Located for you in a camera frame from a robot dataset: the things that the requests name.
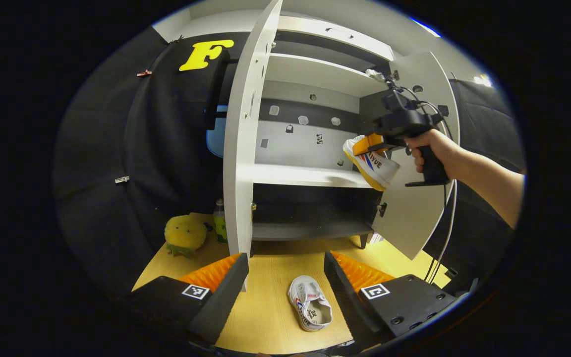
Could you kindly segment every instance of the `yellow tag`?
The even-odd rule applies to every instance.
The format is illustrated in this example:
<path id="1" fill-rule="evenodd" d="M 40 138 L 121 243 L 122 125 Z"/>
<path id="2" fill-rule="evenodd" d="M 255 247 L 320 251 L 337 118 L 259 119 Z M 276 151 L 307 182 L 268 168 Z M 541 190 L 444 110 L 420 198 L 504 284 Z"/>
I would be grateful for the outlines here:
<path id="1" fill-rule="evenodd" d="M 235 45 L 231 39 L 222 39 L 219 41 L 198 42 L 193 45 L 193 52 L 183 65 L 179 66 L 179 70 L 202 69 L 208 66 L 208 62 L 204 61 L 206 56 L 209 59 L 216 59 L 222 53 L 222 47 L 231 48 Z"/>

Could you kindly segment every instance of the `white cabinet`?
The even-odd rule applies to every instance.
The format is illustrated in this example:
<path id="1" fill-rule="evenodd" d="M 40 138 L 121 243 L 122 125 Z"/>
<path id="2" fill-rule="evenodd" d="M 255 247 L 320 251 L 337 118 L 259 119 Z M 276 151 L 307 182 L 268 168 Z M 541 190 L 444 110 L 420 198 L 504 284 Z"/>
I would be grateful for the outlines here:
<path id="1" fill-rule="evenodd" d="M 388 64 L 391 72 L 398 71 L 399 86 L 420 86 L 419 99 L 447 106 L 446 120 L 458 142 L 457 107 L 444 71 L 430 52 L 394 59 L 387 45 L 364 34 L 319 20 L 280 17 L 281 2 L 273 0 L 252 29 L 229 98 L 224 200 L 230 253 L 250 253 L 253 240 L 366 238 L 376 231 L 414 258 L 442 215 L 442 186 L 405 187 L 410 181 L 421 181 L 422 175 L 415 172 L 412 157 L 398 150 L 392 152 L 392 160 L 401 169 L 381 194 L 352 170 L 342 150 L 345 138 L 362 131 L 363 98 L 387 87 L 354 68 L 271 49 L 278 30 L 305 36 L 283 35 L 282 40 L 310 40 L 316 47 L 333 50 L 348 46 L 344 52 L 349 55 L 378 66 Z M 287 108 L 275 105 L 268 110 L 262 99 Z M 329 123 L 336 116 L 343 119 L 333 122 L 334 127 Z M 268 150 L 275 147 L 281 148 L 280 156 L 267 160 Z M 330 162 L 321 165 L 319 156 L 324 155 Z M 254 213 L 252 202 L 257 203 Z M 376 210 L 378 203 L 387 204 L 382 217 Z"/>

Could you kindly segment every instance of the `sneaker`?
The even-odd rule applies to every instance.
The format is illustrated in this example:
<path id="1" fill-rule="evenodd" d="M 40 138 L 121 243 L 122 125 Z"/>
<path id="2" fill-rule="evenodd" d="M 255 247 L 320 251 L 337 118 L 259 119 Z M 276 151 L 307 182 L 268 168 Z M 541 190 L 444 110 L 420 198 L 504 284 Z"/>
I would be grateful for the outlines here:
<path id="1" fill-rule="evenodd" d="M 299 314 L 299 324 L 306 331 L 319 331 L 332 322 L 332 307 L 314 278 L 301 275 L 288 289 L 290 303 Z"/>
<path id="2" fill-rule="evenodd" d="M 343 151 L 345 151 L 347 158 L 358 167 L 360 174 L 363 175 L 365 181 L 367 181 L 374 190 L 384 191 L 389 186 L 396 172 L 398 172 L 400 165 L 375 151 L 354 156 L 354 144 L 364 137 L 365 135 L 360 135 L 347 140 L 345 144 L 343 144 Z"/>

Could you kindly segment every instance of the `ceiling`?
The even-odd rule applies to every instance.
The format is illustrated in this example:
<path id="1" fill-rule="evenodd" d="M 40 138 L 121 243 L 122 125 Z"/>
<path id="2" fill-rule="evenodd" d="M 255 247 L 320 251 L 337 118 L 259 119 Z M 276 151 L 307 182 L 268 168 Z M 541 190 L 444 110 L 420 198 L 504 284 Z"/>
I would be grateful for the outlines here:
<path id="1" fill-rule="evenodd" d="M 269 0 L 204 0 L 190 7 L 192 19 L 241 9 L 263 9 Z M 405 14 L 372 0 L 284 0 L 283 12 L 306 14 L 354 29 L 387 43 L 395 55 L 431 51 L 452 78 L 473 80 L 487 72 L 444 38 L 437 38 Z"/>

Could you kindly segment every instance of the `door hinge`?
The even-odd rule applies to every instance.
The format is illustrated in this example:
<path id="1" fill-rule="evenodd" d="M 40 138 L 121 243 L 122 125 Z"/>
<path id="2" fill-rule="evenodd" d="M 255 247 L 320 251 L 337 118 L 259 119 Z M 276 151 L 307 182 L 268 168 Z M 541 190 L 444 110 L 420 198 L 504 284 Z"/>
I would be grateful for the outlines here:
<path id="1" fill-rule="evenodd" d="M 383 217 L 385 215 L 385 211 L 387 210 L 387 203 L 376 206 L 376 209 L 378 210 L 380 217 Z"/>

